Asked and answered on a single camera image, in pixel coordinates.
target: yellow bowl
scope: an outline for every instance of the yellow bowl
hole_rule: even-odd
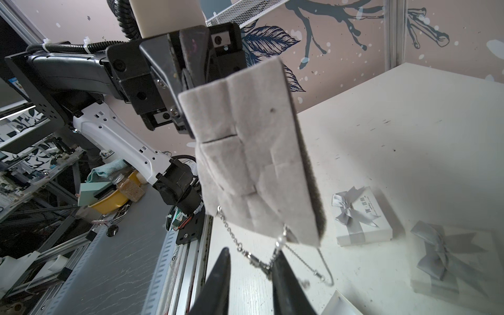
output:
[[[128,178],[131,179],[135,184],[140,186],[140,181],[137,178],[137,173],[138,171],[135,170],[128,176]],[[107,214],[119,207],[122,207],[125,203],[128,202],[128,200],[129,199],[125,195],[123,195],[120,191],[116,190],[106,198],[98,201],[95,204],[90,205],[90,207],[100,212],[101,214]]]

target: gray ribbon bow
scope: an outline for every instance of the gray ribbon bow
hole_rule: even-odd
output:
[[[479,280],[487,280],[485,274],[452,255],[486,252],[484,248],[471,243],[476,233],[442,236],[434,227],[423,221],[418,221],[411,233],[423,239],[426,247],[432,246],[432,250],[427,250],[427,254],[418,262],[418,269],[441,281],[448,271],[476,291],[488,296],[478,283]]]
[[[355,189],[355,187],[352,187],[347,192],[333,195],[333,207],[340,207],[341,209],[341,214],[336,217],[336,220],[347,227],[351,244],[365,242],[364,231],[362,230],[360,223],[378,227],[373,220],[379,218],[380,216],[376,216],[371,213],[362,213],[352,207],[352,203],[357,201],[364,191],[365,187],[358,190]]]
[[[340,207],[341,209],[341,214],[336,217],[336,220],[338,220],[341,224],[347,225],[348,220],[352,218],[366,225],[378,227],[373,220],[379,218],[380,216],[376,216],[371,213],[362,213],[352,208],[352,203],[359,199],[364,190],[365,187],[358,190],[355,189],[355,187],[352,187],[347,192],[333,195],[333,207]]]

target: wire mesh shelf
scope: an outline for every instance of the wire mesh shelf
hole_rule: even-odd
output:
[[[240,0],[207,20],[207,26],[235,22],[240,28],[257,20],[289,0]]]

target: white gift box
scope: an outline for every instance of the white gift box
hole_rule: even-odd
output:
[[[428,252],[432,253],[434,247],[429,247],[424,239],[411,233],[411,229],[416,224],[415,221],[408,221],[405,226],[410,251],[411,287],[413,291],[482,312],[503,314],[504,270],[500,264],[490,233],[429,224],[441,235],[443,244],[451,240],[452,243],[464,243],[472,248],[480,249],[480,252],[469,250],[472,253],[468,253],[467,250],[450,250],[450,245],[445,245],[449,255],[455,258],[450,259],[450,256],[448,256],[448,268],[446,268],[442,279],[438,280],[417,267]],[[467,248],[468,246],[464,244],[459,244],[458,247]],[[462,264],[467,264],[483,274],[471,277],[469,272],[469,278],[464,274],[457,276],[455,274],[457,270],[460,271],[463,268],[456,268],[454,272],[450,272],[450,264],[455,260],[460,260]],[[462,278],[474,278],[475,280],[473,285],[470,285]]]
[[[362,313],[340,291],[336,290],[322,315],[362,315]]]
[[[359,216],[362,215],[374,215],[377,218],[372,220],[374,226],[364,224],[359,222],[355,218],[349,218],[348,224],[344,225],[336,218],[341,215],[342,210],[338,206],[333,206],[333,217],[334,224],[336,225],[336,239],[340,246],[364,244],[364,243],[375,243],[389,241],[392,239],[392,228],[388,223],[386,217],[376,201],[371,188],[362,188],[363,193],[357,198],[356,201],[352,202],[352,208],[357,211]]]

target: chain strap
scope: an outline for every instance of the chain strap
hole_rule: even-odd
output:
[[[277,239],[277,241],[275,242],[275,250],[273,251],[273,255],[271,256],[271,259],[270,259],[269,263],[266,264],[266,263],[263,263],[259,258],[257,258],[256,256],[254,256],[251,252],[243,249],[242,243],[239,242],[238,239],[236,239],[236,237],[234,236],[234,233],[231,232],[231,228],[229,227],[229,224],[226,221],[226,217],[224,216],[224,213],[222,212],[221,206],[217,207],[217,214],[221,218],[222,223],[224,223],[224,227],[226,228],[226,230],[228,231],[229,235],[231,236],[231,239],[233,240],[233,243],[236,245],[236,250],[239,253],[241,253],[242,255],[244,255],[250,261],[251,265],[253,265],[256,268],[261,269],[266,274],[266,276],[268,277],[268,279],[271,279],[271,270],[272,270],[272,267],[273,267],[273,263],[275,262],[278,254],[280,253],[280,251],[282,250],[283,247],[286,247],[311,272],[313,272],[314,276],[318,277],[322,282],[324,282],[328,286],[333,286],[334,285],[333,275],[331,274],[331,271],[329,270],[329,267],[327,266],[326,261],[324,260],[324,257],[322,256],[322,252],[320,251],[320,249],[317,248],[317,251],[319,252],[319,255],[320,255],[321,259],[322,259],[322,262],[324,263],[324,266],[326,267],[326,270],[329,273],[329,276],[331,277],[331,283],[330,284],[328,284],[326,282],[326,278],[321,273],[319,273],[316,269],[313,269],[312,267],[310,267],[292,248],[290,248],[286,244],[286,242],[287,242],[287,225],[284,225],[282,236],[280,236]]]

